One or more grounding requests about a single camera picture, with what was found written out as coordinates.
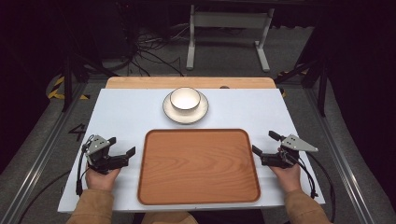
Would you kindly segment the aluminium floor rail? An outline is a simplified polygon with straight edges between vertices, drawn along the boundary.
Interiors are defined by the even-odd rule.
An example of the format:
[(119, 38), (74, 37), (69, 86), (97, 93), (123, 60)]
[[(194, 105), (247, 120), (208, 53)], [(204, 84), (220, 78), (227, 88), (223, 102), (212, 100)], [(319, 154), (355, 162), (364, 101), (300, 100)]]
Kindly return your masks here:
[(0, 175), (0, 224), (16, 224), (55, 149), (66, 122), (87, 84), (77, 84), (73, 100), (63, 112), (61, 101), (50, 101), (39, 121)]
[(330, 153), (332, 154), (333, 161), (335, 163), (335, 166), (337, 167), (337, 171), (341, 176), (348, 197), (354, 206), (354, 209), (361, 224), (375, 224), (375, 221), (368, 209), (368, 206), (363, 199), (361, 188), (357, 182), (357, 179), (354, 176), (344, 153), (335, 142), (329, 122), (325, 117), (320, 114), (318, 110), (317, 97), (315, 96), (315, 93), (310, 89), (305, 89), (304, 92), (309, 104), (313, 107), (315, 111), (318, 123), (321, 127), (321, 130), (324, 132), (324, 135), (330, 146)]

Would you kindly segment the yellow black floor tape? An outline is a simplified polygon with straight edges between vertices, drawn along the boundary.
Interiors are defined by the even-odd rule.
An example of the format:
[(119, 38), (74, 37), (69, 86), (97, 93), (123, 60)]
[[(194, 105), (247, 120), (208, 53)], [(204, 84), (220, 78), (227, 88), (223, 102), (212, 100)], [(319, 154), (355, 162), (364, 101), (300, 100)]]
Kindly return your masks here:
[(49, 91), (48, 98), (49, 99), (65, 99), (65, 94), (64, 93), (59, 93), (58, 90), (60, 89), (61, 85), (64, 83), (64, 76), (59, 75), (53, 84), (52, 89)]

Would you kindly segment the person's tan clothed lap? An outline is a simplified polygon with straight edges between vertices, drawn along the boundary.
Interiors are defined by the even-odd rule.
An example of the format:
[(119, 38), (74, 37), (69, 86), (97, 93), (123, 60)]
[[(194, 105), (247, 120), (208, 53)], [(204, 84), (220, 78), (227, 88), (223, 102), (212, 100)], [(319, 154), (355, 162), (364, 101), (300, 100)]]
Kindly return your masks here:
[(146, 213), (141, 224), (198, 224), (188, 212)]

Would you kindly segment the person's right hand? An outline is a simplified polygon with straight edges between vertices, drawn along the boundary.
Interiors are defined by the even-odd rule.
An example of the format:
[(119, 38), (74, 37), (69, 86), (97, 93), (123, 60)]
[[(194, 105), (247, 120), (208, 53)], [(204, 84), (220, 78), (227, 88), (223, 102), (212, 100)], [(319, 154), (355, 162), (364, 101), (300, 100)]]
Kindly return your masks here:
[(301, 170), (300, 166), (295, 164), (290, 168), (279, 168), (270, 166), (270, 169), (275, 173), (280, 187), (286, 192), (290, 193), (295, 190), (300, 190), (301, 187)]

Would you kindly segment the black tripod stand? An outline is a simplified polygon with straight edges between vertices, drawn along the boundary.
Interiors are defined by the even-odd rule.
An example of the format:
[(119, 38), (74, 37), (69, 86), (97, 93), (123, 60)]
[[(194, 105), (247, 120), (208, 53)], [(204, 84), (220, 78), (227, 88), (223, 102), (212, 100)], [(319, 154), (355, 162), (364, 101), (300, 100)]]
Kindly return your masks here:
[(75, 97), (73, 96), (73, 84), (72, 77), (75, 77), (77, 82), (86, 83), (89, 79), (85, 64), (89, 65), (93, 69), (106, 75), (107, 77), (116, 77), (117, 74), (104, 68), (98, 63), (94, 63), (81, 55), (74, 52), (66, 53), (64, 56), (64, 65), (62, 75), (64, 76), (64, 108), (63, 112), (66, 112), (73, 103)]
[(317, 107), (319, 114), (322, 117), (325, 117), (325, 97), (328, 81), (327, 60), (325, 58), (321, 58), (309, 63), (297, 65), (289, 72), (281, 72), (275, 78), (275, 84), (280, 84), (300, 74), (304, 74), (304, 78), (301, 80), (301, 85), (304, 88), (312, 89), (314, 84), (318, 82)]

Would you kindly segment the wooden tray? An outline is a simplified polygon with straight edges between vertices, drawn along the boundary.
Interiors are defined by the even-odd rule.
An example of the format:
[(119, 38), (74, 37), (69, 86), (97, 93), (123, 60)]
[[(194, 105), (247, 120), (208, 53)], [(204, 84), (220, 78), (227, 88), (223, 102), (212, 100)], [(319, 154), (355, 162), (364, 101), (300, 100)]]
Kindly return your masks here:
[(152, 130), (137, 198), (144, 205), (254, 203), (261, 188), (242, 129)]

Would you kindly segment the black floor tape mark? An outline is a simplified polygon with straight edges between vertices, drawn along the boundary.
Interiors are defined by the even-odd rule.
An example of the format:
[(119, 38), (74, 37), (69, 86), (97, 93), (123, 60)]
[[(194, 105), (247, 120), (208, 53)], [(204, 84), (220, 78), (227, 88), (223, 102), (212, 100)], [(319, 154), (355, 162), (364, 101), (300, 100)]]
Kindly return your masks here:
[(85, 134), (85, 132), (86, 132), (85, 128), (86, 128), (86, 125), (83, 124), (83, 123), (80, 123), (78, 126), (72, 128), (72, 129), (69, 131), (69, 133), (70, 133), (70, 134), (75, 134), (75, 135), (77, 136), (77, 137), (76, 137), (76, 141), (78, 142), (78, 141), (80, 141), (81, 138), (84, 136), (84, 134)]

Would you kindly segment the white metal stand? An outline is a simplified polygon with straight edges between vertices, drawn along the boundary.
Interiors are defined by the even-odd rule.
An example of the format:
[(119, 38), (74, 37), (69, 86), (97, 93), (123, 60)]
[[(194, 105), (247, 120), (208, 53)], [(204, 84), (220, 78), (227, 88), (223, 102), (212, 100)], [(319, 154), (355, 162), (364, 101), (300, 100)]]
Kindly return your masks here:
[(239, 12), (210, 12), (199, 11), (195, 5), (191, 5), (190, 12), (190, 39), (187, 53), (186, 69), (194, 68), (195, 57), (195, 28), (244, 28), (261, 29), (260, 40), (254, 42), (262, 71), (268, 73), (270, 66), (264, 52), (264, 43), (268, 35), (275, 10), (270, 8), (264, 13), (239, 13)]

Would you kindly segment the person's left hand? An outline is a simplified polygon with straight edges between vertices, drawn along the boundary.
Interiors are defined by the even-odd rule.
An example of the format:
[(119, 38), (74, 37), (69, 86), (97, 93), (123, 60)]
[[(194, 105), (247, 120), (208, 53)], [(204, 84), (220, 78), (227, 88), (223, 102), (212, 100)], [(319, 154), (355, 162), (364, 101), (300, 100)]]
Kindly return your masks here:
[(86, 173), (87, 187), (110, 192), (114, 188), (115, 180), (119, 173), (120, 169), (111, 170), (106, 175), (97, 173), (94, 170), (88, 170)]

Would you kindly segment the white bowl with dark rim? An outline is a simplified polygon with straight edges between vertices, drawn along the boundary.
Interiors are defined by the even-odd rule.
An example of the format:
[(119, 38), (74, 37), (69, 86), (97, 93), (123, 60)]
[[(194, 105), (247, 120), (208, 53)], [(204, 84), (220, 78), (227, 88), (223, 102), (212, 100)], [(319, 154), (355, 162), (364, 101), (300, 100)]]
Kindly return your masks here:
[(201, 95), (193, 88), (178, 88), (170, 94), (171, 106), (179, 112), (191, 112), (198, 107), (200, 102)]

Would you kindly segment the white plate with dark rim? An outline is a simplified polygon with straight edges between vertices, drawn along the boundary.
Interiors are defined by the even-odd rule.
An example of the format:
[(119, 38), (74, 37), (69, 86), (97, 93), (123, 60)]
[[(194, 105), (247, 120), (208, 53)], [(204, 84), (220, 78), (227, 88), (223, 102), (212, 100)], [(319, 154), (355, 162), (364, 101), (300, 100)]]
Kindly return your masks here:
[(202, 119), (208, 112), (209, 102), (207, 98), (200, 92), (201, 101), (198, 106), (191, 112), (181, 112), (176, 110), (170, 101), (170, 94), (163, 100), (163, 112), (171, 120), (181, 124), (191, 124)]

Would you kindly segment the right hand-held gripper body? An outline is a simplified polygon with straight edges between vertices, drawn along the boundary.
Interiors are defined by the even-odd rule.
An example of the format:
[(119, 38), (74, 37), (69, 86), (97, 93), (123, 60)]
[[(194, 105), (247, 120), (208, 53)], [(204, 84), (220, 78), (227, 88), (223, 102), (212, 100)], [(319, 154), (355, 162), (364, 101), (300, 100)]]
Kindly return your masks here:
[(300, 159), (300, 151), (318, 152), (318, 148), (305, 142), (294, 134), (285, 136), (283, 141), (278, 141), (280, 148), (276, 154), (264, 153), (261, 158), (262, 165), (274, 166), (282, 169), (290, 168)]

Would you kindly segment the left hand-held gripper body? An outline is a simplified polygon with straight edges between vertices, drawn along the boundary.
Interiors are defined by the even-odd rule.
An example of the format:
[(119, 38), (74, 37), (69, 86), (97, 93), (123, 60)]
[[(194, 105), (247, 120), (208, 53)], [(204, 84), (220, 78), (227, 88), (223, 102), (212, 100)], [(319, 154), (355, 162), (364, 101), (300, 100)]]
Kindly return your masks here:
[(88, 165), (95, 172), (106, 175), (110, 170), (120, 169), (129, 164), (129, 159), (124, 155), (110, 156), (111, 145), (108, 139), (95, 135), (88, 144), (85, 152)]

